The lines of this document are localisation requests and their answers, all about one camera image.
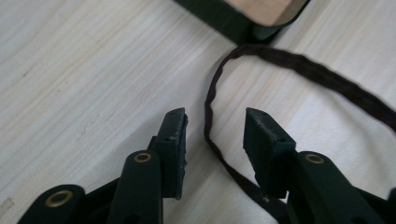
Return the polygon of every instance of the brass insert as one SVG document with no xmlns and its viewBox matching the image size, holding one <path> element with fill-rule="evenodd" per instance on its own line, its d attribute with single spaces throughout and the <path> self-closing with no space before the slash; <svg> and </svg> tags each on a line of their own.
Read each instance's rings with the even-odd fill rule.
<svg viewBox="0 0 396 224">
<path fill-rule="evenodd" d="M 322 164 L 324 162 L 323 158 L 316 154 L 306 154 L 305 159 L 316 164 Z"/>
<path fill-rule="evenodd" d="M 139 153 L 136 156 L 134 156 L 134 161 L 136 162 L 146 162 L 151 160 L 151 155 L 148 153 Z"/>
<path fill-rule="evenodd" d="M 73 192 L 71 190 L 59 190 L 58 192 L 55 192 L 48 197 L 48 199 L 46 200 L 46 206 L 59 207 L 70 201 L 70 199 L 72 198 Z"/>
</svg>

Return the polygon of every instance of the light wood surface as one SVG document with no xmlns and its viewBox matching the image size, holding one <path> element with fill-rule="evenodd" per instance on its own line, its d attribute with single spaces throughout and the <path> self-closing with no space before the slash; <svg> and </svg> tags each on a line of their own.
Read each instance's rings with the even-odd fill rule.
<svg viewBox="0 0 396 224">
<path fill-rule="evenodd" d="M 396 1 L 312 1 L 277 40 L 396 107 Z M 275 223 L 235 185 L 203 139 L 213 64 L 234 45 L 173 1 L 0 2 L 0 223 L 42 192 L 86 192 L 120 175 L 164 114 L 186 107 L 183 198 L 164 223 Z M 396 187 L 395 135 L 335 93 L 248 57 L 226 66 L 213 138 L 253 179 L 242 149 L 245 108 L 271 114 L 298 150 L 330 157 L 357 187 Z"/>
<path fill-rule="evenodd" d="M 291 21 L 306 0 L 224 0 L 252 21 L 264 26 L 283 25 Z"/>
</svg>

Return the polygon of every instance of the string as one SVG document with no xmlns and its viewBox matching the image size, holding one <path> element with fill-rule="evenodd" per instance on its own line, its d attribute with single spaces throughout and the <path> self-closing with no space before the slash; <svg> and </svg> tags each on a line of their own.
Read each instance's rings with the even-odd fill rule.
<svg viewBox="0 0 396 224">
<path fill-rule="evenodd" d="M 205 100 L 205 140 L 212 152 L 225 167 L 238 186 L 256 204 L 267 211 L 280 224 L 289 224 L 289 216 L 286 205 L 278 199 L 265 199 L 260 188 L 249 179 L 237 172 L 224 160 L 221 150 L 210 138 L 213 125 L 212 102 L 216 97 L 216 84 L 222 74 L 224 65 L 244 55 L 254 55 L 283 68 L 294 70 L 298 75 L 319 84 L 332 91 L 340 93 L 349 102 L 361 108 L 367 114 L 389 126 L 396 133 L 396 112 L 385 105 L 371 93 L 363 90 L 357 84 L 327 69 L 325 66 L 314 63 L 303 55 L 293 54 L 285 50 L 273 49 L 266 45 L 243 45 L 234 49 L 220 64 L 213 76 L 209 91 Z"/>
</svg>

